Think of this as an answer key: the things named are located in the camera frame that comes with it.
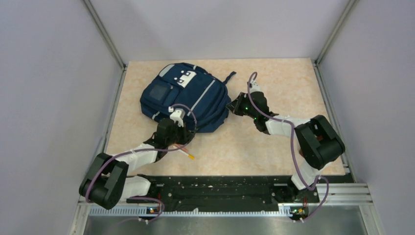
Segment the navy blue backpack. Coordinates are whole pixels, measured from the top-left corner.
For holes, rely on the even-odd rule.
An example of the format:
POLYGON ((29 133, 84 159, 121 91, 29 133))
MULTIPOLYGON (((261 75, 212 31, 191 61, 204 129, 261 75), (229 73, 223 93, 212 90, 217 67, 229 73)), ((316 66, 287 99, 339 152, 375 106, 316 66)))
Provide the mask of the navy blue backpack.
POLYGON ((198 133, 212 133, 229 116, 231 102, 227 83, 236 74, 231 72, 221 81, 204 68, 189 63, 165 66, 144 89, 140 105, 144 115, 159 122, 169 117, 174 104, 185 111, 184 122, 198 133))

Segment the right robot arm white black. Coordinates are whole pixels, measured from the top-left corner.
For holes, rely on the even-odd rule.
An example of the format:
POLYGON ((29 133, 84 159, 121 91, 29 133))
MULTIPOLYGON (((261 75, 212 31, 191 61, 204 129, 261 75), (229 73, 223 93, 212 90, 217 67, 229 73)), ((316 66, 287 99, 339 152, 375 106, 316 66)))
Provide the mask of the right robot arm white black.
POLYGON ((296 169, 287 196, 294 202, 301 201, 307 190, 313 190, 321 178, 321 171, 340 157, 346 150, 343 140, 323 115, 311 119, 284 117, 273 113, 263 92, 240 93, 226 105, 237 116, 249 116, 255 127, 267 135, 287 136, 296 169))

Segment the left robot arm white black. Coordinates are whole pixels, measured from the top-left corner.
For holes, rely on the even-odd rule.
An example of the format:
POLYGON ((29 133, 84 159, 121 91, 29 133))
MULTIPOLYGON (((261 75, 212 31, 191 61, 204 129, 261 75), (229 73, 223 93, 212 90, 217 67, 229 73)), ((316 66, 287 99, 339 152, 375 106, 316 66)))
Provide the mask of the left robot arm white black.
POLYGON ((137 168, 161 160, 174 144, 184 146, 194 138, 195 131, 169 118, 162 119, 153 135, 139 147, 117 154, 99 153, 89 167, 79 194, 87 202, 109 210, 120 200, 140 197, 152 202, 157 189, 143 176, 129 177, 137 168))

